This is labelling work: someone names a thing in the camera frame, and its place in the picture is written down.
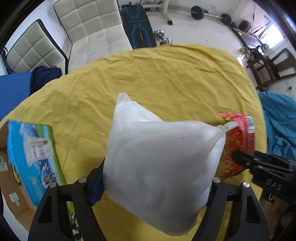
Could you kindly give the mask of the red snack pack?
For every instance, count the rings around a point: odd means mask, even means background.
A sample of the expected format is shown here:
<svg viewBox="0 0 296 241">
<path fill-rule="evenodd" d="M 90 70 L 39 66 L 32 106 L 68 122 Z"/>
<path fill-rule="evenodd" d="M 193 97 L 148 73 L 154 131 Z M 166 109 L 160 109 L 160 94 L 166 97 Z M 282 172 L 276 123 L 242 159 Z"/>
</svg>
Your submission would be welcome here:
<svg viewBox="0 0 296 241">
<path fill-rule="evenodd" d="M 219 113 L 225 123 L 236 121 L 238 126 L 226 133 L 226 142 L 216 171 L 220 179 L 236 176 L 246 168 L 235 163 L 231 157 L 234 150 L 254 154 L 255 124 L 253 117 L 237 113 Z"/>
</svg>

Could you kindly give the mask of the white soft pouch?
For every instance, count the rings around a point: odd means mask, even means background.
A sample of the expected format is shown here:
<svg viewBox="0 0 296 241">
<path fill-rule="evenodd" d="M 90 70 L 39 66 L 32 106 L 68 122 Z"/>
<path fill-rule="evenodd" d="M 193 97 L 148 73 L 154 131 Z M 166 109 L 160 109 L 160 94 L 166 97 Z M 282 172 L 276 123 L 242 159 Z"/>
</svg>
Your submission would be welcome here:
<svg viewBox="0 0 296 241">
<path fill-rule="evenodd" d="M 168 235 L 184 235 L 207 204 L 231 121 L 167 122 L 122 92 L 103 167 L 109 197 Z"/>
</svg>

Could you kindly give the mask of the teal blanket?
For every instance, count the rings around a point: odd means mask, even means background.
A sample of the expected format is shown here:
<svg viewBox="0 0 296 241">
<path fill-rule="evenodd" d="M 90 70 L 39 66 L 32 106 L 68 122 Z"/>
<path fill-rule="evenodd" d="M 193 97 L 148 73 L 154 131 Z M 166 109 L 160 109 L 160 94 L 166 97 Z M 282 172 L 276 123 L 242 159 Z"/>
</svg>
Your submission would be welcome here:
<svg viewBox="0 0 296 241">
<path fill-rule="evenodd" d="M 267 152 L 295 160 L 295 100 L 271 91 L 260 92 L 266 125 Z"/>
</svg>

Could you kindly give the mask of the cardboard box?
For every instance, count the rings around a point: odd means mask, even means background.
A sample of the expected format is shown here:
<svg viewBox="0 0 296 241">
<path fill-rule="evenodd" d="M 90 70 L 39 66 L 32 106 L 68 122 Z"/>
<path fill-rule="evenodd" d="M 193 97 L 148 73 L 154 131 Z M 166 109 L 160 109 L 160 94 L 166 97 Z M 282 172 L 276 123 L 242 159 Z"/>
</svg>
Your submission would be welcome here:
<svg viewBox="0 0 296 241">
<path fill-rule="evenodd" d="M 26 230 L 30 229 L 37 207 L 52 182 L 66 184 L 52 128 L 7 120 L 1 128 L 1 192 Z"/>
</svg>

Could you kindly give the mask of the dark wooden chair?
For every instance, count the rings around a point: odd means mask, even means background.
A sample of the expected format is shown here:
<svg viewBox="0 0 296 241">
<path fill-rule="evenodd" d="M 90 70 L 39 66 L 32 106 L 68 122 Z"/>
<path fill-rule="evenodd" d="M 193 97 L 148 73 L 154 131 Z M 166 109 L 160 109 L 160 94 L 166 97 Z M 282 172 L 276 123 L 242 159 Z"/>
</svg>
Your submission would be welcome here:
<svg viewBox="0 0 296 241">
<path fill-rule="evenodd" d="M 257 54 L 257 58 L 249 61 L 246 67 L 254 75 L 257 83 L 256 89 L 260 92 L 263 92 L 264 88 L 271 84 L 295 77 L 295 57 L 287 48 L 282 49 L 271 59 L 267 55 Z M 264 68 L 267 70 L 270 79 L 262 82 L 258 71 Z"/>
</svg>

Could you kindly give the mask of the yellow tablecloth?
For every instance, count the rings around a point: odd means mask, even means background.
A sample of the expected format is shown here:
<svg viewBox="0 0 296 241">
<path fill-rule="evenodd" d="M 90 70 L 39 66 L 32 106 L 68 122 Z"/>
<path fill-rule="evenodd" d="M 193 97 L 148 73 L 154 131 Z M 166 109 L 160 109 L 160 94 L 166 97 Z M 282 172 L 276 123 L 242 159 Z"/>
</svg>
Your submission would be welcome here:
<svg viewBox="0 0 296 241">
<path fill-rule="evenodd" d="M 6 119 L 50 125 L 61 171 L 73 183 L 102 162 L 121 92 L 165 121 L 218 126 L 222 111 L 250 115 L 255 149 L 267 150 L 261 102 L 246 71 L 228 52 L 201 45 L 166 45 L 96 59 L 46 84 Z"/>
</svg>

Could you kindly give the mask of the blue foam mat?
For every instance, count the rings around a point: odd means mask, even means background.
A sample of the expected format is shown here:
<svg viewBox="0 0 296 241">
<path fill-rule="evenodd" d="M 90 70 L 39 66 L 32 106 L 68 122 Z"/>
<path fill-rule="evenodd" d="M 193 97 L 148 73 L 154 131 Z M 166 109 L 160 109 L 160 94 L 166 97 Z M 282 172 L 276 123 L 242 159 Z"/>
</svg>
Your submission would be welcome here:
<svg viewBox="0 0 296 241">
<path fill-rule="evenodd" d="M 31 72 L 1 75 L 1 120 L 30 96 Z"/>
</svg>

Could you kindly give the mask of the dark blue cloth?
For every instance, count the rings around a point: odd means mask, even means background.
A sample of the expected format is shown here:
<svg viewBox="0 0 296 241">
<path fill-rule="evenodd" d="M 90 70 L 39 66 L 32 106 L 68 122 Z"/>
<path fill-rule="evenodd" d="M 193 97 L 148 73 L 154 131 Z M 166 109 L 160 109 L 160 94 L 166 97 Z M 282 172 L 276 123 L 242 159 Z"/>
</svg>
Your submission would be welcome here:
<svg viewBox="0 0 296 241">
<path fill-rule="evenodd" d="M 40 66 L 36 67 L 31 74 L 30 78 L 30 95 L 40 90 L 48 82 L 58 79 L 62 76 L 61 68 L 57 66 L 45 67 Z"/>
</svg>

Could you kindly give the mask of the chrome dumbbell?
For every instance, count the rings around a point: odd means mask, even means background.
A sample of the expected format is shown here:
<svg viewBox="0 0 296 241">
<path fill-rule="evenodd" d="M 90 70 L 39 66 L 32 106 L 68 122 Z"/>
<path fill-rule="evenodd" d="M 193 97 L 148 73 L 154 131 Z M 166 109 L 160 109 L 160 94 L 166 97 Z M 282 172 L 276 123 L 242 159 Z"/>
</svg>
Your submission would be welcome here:
<svg viewBox="0 0 296 241">
<path fill-rule="evenodd" d="M 160 45 L 173 43 L 171 38 L 165 37 L 165 32 L 163 30 L 154 31 L 154 38 L 157 42 L 159 42 Z"/>
</svg>

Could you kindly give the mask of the floor barbell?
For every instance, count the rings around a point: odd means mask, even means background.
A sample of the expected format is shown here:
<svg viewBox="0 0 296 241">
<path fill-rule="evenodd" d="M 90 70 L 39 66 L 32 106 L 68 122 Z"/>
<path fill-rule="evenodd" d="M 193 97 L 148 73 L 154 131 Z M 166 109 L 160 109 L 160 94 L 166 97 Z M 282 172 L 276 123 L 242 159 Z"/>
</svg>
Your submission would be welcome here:
<svg viewBox="0 0 296 241">
<path fill-rule="evenodd" d="M 203 8 L 199 7 L 199 6 L 193 6 L 190 10 L 191 16 L 195 19 L 195 20 L 202 20 L 204 17 L 210 17 L 210 18 L 216 18 L 216 19 L 220 19 L 220 21 L 226 25 L 226 26 L 230 26 L 232 23 L 232 18 L 227 15 L 227 14 L 222 14 L 220 16 L 215 15 L 215 14 L 210 14 L 207 11 L 205 11 Z"/>
</svg>

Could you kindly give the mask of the black blue weight bench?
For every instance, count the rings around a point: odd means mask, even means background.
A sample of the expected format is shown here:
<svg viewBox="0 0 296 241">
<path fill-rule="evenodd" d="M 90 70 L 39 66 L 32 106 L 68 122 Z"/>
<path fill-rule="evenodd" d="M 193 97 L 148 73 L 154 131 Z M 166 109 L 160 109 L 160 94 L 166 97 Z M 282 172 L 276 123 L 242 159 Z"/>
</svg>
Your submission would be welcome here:
<svg viewBox="0 0 296 241">
<path fill-rule="evenodd" d="M 142 5 L 122 6 L 121 17 L 132 49 L 153 48 L 157 46 L 149 18 Z"/>
</svg>

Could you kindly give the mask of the left white quilted chair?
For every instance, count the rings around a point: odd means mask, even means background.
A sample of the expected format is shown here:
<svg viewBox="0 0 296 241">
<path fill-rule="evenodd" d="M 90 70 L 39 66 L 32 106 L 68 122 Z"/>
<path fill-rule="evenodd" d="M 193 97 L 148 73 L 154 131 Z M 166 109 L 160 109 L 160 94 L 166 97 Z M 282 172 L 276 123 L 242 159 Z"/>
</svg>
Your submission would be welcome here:
<svg viewBox="0 0 296 241">
<path fill-rule="evenodd" d="M 69 60 L 50 35 L 42 20 L 34 21 L 6 55 L 13 73 L 33 71 L 40 66 L 58 67 L 68 73 Z"/>
</svg>

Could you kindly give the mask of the white quilted chair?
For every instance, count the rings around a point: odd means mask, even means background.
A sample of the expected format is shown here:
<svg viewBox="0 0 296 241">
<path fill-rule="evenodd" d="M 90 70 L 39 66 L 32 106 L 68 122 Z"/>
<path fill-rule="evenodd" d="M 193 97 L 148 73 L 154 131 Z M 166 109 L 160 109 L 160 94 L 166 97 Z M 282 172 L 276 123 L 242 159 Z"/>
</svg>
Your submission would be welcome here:
<svg viewBox="0 0 296 241">
<path fill-rule="evenodd" d="M 69 60 L 50 35 L 42 20 L 34 21 L 6 55 L 13 73 L 33 71 L 40 66 L 58 67 L 68 73 Z"/>
<path fill-rule="evenodd" d="M 54 3 L 54 10 L 72 43 L 69 71 L 132 50 L 117 1 L 63 0 Z"/>
</svg>

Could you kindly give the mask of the white barbell rack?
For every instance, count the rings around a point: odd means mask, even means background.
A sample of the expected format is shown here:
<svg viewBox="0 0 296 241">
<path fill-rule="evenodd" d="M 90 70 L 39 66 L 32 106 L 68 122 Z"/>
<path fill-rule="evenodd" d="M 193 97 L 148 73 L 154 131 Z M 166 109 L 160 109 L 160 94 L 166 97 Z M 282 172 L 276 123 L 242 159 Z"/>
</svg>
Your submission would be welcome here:
<svg viewBox="0 0 296 241">
<path fill-rule="evenodd" d="M 169 0 L 161 0 L 161 1 L 139 1 L 139 4 L 144 9 L 156 9 L 161 13 L 163 18 L 166 20 L 168 25 L 172 25 L 173 21 L 168 16 L 168 7 L 169 7 Z"/>
</svg>

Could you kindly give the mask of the right white quilted chair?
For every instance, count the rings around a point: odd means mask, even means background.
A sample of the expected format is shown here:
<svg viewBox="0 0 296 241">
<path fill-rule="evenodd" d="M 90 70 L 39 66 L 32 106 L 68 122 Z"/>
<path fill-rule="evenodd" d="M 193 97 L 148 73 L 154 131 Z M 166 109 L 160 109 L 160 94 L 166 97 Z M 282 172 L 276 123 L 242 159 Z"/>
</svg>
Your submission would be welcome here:
<svg viewBox="0 0 296 241">
<path fill-rule="evenodd" d="M 63 0 L 54 3 L 54 10 L 72 43 L 69 71 L 132 50 L 117 1 Z"/>
</svg>

